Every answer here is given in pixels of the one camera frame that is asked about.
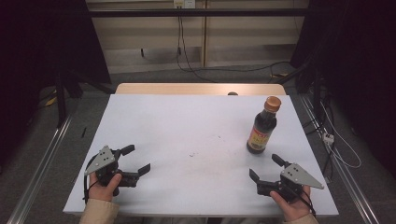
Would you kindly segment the black stand leg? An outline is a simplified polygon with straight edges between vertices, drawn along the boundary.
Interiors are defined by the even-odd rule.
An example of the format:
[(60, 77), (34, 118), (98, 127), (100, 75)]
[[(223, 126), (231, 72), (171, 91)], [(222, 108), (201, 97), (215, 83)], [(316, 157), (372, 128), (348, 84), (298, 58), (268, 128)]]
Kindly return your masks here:
[(58, 73), (55, 77), (56, 99), (58, 104), (58, 124), (57, 127), (61, 128), (66, 120), (66, 103), (64, 98), (64, 84), (62, 74)]

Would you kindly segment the person's right hand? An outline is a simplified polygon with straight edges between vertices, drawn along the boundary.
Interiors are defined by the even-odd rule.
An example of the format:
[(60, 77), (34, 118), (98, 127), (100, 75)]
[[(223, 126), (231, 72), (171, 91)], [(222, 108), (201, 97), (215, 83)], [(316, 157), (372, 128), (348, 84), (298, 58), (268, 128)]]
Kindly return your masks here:
[(295, 201), (294, 203), (287, 203), (276, 191), (271, 191), (270, 197), (283, 212), (283, 217), (286, 222), (295, 221), (310, 213), (310, 208), (301, 200)]

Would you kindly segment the black curtain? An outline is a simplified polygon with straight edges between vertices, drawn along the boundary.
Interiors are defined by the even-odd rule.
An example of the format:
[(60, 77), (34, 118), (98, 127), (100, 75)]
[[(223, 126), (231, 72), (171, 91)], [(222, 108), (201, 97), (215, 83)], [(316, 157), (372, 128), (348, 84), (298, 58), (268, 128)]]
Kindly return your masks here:
[(329, 16), (304, 19), (291, 64), (329, 34), (318, 69), (374, 157), (396, 177), (396, 0), (309, 0)]
[(86, 0), (0, 0), (0, 167), (13, 157), (40, 91), (57, 77), (110, 81)]

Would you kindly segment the dark soy sauce bottle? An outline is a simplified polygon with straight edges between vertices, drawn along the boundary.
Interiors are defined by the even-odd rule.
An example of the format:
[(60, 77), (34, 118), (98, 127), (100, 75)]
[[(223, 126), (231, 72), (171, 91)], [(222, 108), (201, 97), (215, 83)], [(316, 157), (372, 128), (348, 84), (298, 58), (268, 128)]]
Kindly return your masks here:
[(270, 136), (276, 127), (276, 113), (281, 106), (281, 101), (275, 96), (269, 96), (264, 102), (262, 112), (258, 113), (247, 140), (247, 150), (252, 154), (264, 152)]

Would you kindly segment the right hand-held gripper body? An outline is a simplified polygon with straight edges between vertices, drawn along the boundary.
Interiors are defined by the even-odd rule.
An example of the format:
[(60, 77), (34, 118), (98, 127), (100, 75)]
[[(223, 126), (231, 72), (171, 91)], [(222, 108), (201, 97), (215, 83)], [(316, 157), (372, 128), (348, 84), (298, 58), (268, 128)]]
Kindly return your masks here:
[(286, 202), (294, 201), (303, 194), (303, 186), (324, 189), (324, 186), (297, 163), (289, 163), (280, 173), (276, 182), (260, 180), (257, 177), (257, 193), (270, 196), (271, 191), (277, 192)]

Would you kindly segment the person's left hand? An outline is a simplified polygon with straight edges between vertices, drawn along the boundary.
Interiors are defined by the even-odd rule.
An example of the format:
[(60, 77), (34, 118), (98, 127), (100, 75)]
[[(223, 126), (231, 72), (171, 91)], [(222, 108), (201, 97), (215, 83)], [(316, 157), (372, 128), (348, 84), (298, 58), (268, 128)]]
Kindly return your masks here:
[(121, 174), (115, 174), (106, 186), (102, 186), (98, 182), (98, 177), (96, 176), (96, 174), (91, 173), (89, 198), (105, 202), (111, 202), (113, 199), (113, 191), (119, 185), (120, 181)]

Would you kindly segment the white wall socket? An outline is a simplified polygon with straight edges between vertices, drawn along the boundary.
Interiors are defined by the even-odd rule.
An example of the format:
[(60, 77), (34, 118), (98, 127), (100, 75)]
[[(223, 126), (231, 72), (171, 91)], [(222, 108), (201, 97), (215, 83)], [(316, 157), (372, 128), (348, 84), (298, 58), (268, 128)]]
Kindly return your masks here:
[(195, 0), (173, 0), (174, 8), (196, 8)]

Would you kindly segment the metal floor rail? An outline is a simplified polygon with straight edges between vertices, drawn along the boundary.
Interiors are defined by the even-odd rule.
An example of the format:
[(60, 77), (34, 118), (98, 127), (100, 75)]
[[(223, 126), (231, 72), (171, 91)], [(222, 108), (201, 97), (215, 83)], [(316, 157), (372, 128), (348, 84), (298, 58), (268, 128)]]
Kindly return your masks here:
[(35, 172), (28, 182), (26, 189), (19, 198), (7, 224), (24, 224), (27, 215), (35, 201), (35, 198), (45, 180), (45, 177), (50, 169), (53, 159), (64, 140), (64, 136), (68, 131), (72, 116), (67, 116), (59, 127), (56, 128), (55, 133), (44, 153), (43, 158), (38, 164)]
[[(362, 160), (354, 147), (337, 131), (333, 124), (333, 116), (328, 112), (324, 104), (319, 101), (318, 106), (314, 107), (314, 103), (308, 95), (300, 97), (304, 109), (314, 126), (313, 133), (320, 139), (321, 144), (326, 150), (326, 161), (321, 172), (325, 173), (329, 165), (338, 172), (340, 178), (346, 188), (347, 193), (351, 197), (352, 202), (356, 206), (364, 224), (379, 224), (373, 207), (370, 205), (367, 197), (364, 195), (357, 179), (353, 176), (352, 171), (361, 168)], [(323, 142), (322, 135), (330, 133), (334, 136), (332, 145)], [(357, 164), (352, 164), (344, 158), (338, 150), (336, 144), (340, 142), (346, 146), (358, 160)]]

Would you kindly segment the black horizontal bar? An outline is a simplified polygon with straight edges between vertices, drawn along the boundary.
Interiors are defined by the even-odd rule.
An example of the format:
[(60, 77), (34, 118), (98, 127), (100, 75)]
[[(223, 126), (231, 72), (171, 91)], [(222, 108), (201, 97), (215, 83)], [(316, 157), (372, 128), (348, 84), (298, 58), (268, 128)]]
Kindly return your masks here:
[(312, 11), (307, 8), (270, 9), (96, 9), (89, 14), (95, 18), (109, 17), (294, 17), (307, 16)]

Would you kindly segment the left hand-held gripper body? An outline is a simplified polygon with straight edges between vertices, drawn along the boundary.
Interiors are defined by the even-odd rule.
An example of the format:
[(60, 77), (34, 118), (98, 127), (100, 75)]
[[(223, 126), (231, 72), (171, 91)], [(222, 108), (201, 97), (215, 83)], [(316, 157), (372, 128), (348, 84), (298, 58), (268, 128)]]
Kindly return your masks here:
[(88, 176), (95, 173), (99, 183), (106, 186), (115, 174), (121, 174), (120, 187), (135, 187), (139, 174), (120, 170), (118, 164), (120, 156), (122, 156), (120, 149), (111, 149), (109, 146), (104, 146), (88, 162), (84, 175)]

